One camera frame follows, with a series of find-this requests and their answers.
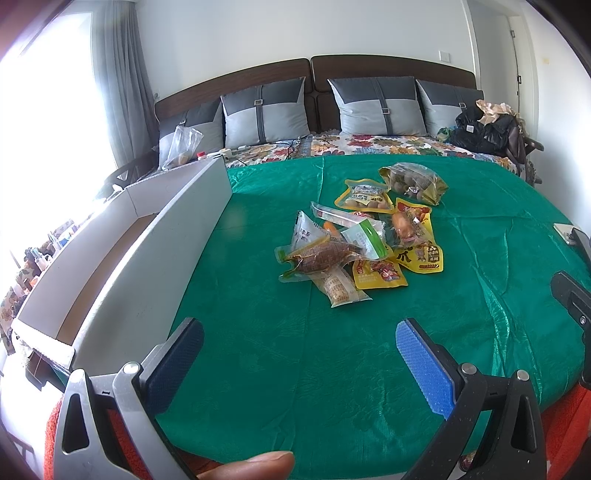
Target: pillow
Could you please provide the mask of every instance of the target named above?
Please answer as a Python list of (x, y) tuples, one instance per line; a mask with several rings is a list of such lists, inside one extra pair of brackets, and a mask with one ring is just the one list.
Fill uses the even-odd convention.
[(160, 122), (160, 168), (168, 158), (177, 125), (193, 127), (203, 134), (197, 151), (211, 153), (223, 148), (222, 102), (217, 98)]
[(414, 77), (329, 79), (345, 134), (427, 135)]
[(425, 109), (427, 132), (432, 137), (436, 137), (444, 127), (455, 127), (456, 117), (462, 113), (462, 108), (475, 106), (477, 100), (484, 100), (482, 90), (425, 80), (417, 80), (417, 84)]
[(310, 135), (304, 108), (304, 77), (222, 95), (226, 148)]

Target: human thumb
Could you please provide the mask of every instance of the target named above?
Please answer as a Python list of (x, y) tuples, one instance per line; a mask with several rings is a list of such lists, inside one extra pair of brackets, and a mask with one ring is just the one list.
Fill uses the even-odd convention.
[(201, 473), (199, 480), (286, 480), (296, 458), (291, 452), (267, 452)]

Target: green satin cloth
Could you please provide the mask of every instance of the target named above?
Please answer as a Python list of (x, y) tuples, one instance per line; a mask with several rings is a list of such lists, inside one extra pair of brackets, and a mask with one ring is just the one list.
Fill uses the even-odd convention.
[[(277, 280), (288, 266), (274, 248), (289, 244), (298, 210), (311, 216), (311, 200), (333, 206), (345, 179), (380, 180), (380, 167), (400, 161), (424, 164), (449, 185), (431, 216), (442, 273), (404, 270), (408, 287), (368, 290), (373, 301), (335, 309), (312, 282)], [(292, 450), (301, 480), (405, 471), (442, 422), (396, 349), (405, 317), (458, 362), (494, 375), (527, 370), (542, 408), (576, 382), (581, 330), (552, 298), (550, 278), (566, 270), (589, 288), (589, 273), (553, 229), (568, 220), (500, 166), (350, 155), (228, 175), (234, 194), (173, 324), (194, 316), (205, 328), (203, 350), (157, 419), (176, 446), (221, 462)]]

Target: door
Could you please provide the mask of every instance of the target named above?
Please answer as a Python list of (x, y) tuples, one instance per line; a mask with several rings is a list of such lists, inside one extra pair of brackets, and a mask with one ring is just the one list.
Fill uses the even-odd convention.
[(519, 111), (519, 72), (509, 18), (477, 0), (468, 0), (468, 7), (476, 34), (480, 88), (485, 100), (505, 102)]

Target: wall outlet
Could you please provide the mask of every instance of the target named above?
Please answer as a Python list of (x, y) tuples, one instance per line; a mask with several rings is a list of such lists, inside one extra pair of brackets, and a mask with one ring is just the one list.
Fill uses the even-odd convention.
[(451, 63), (452, 56), (446, 51), (439, 50), (439, 60), (444, 61), (445, 63)]

